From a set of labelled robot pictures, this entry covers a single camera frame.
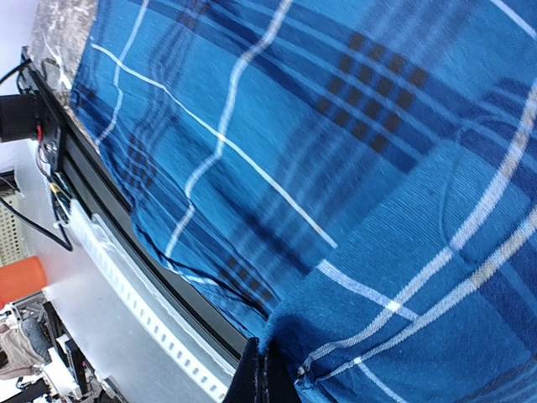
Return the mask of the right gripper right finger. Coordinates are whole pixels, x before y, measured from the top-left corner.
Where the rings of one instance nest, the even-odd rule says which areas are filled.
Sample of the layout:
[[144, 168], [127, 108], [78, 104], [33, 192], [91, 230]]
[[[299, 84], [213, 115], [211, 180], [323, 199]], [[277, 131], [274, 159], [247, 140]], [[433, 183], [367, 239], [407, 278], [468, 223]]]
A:
[[276, 343], [271, 343], [263, 359], [263, 402], [300, 403], [286, 363]]

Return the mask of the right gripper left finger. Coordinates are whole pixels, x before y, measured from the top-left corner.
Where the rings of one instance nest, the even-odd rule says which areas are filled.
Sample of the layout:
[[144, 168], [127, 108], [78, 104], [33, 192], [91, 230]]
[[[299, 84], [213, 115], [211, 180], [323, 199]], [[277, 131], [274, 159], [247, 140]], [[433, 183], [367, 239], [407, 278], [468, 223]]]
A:
[[259, 352], [258, 345], [258, 338], [248, 339], [223, 403], [258, 403], [261, 401], [260, 376], [263, 356]]

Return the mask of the dark blue plaid shirt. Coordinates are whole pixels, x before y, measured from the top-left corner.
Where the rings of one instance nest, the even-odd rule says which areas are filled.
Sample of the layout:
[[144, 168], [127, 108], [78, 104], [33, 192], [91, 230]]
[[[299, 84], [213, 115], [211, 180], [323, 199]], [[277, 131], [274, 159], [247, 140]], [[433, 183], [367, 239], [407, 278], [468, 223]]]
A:
[[100, 1], [70, 104], [302, 401], [535, 401], [535, 2]]

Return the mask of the orange box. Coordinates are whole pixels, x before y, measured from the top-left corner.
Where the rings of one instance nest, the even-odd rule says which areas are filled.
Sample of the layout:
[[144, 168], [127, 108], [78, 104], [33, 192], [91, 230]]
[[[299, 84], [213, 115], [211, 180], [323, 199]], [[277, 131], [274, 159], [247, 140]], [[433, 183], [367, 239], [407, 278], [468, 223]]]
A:
[[44, 267], [37, 256], [3, 266], [0, 275], [1, 309], [48, 285]]

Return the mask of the perforated metal panel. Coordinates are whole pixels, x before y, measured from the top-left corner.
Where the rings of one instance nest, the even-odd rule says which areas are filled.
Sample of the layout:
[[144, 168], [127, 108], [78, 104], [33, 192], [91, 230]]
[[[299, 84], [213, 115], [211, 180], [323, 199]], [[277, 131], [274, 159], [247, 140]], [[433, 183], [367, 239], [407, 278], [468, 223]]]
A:
[[27, 257], [22, 224], [4, 205], [1, 205], [1, 266], [16, 263]]

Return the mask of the black front rail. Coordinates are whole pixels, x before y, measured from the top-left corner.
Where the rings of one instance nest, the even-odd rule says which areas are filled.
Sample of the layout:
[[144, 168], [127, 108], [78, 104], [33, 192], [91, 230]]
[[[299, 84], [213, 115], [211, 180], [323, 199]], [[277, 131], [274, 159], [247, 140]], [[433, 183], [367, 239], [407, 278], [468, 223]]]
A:
[[164, 269], [137, 239], [130, 219], [131, 207], [113, 182], [91, 141], [69, 115], [26, 49], [21, 59], [23, 83], [37, 92], [44, 104], [44, 158], [65, 179], [85, 212], [97, 214], [123, 247], [149, 292], [146, 300], [161, 310], [220, 359], [228, 372], [237, 367], [246, 339], [197, 290], [175, 273]]

